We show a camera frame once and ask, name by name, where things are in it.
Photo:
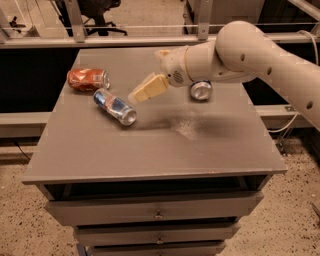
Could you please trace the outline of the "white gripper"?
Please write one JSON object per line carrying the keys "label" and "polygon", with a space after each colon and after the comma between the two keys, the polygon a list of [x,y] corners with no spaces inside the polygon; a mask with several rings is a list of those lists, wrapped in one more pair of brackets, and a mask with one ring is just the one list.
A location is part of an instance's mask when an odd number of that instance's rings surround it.
{"label": "white gripper", "polygon": [[183,46],[154,53],[163,74],[149,74],[128,96],[131,103],[140,103],[163,94],[169,84],[189,86],[201,80],[215,81],[224,74],[214,43]]}

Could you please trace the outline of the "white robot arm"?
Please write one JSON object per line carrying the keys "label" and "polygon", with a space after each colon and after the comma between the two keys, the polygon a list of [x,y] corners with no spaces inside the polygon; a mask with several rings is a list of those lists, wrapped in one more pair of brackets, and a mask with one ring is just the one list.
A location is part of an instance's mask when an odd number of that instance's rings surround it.
{"label": "white robot arm", "polygon": [[259,78],[320,130],[320,66],[279,47],[259,28],[233,21],[213,41],[155,52],[160,73],[152,73],[128,96],[140,103],[169,86],[198,81],[247,82]]}

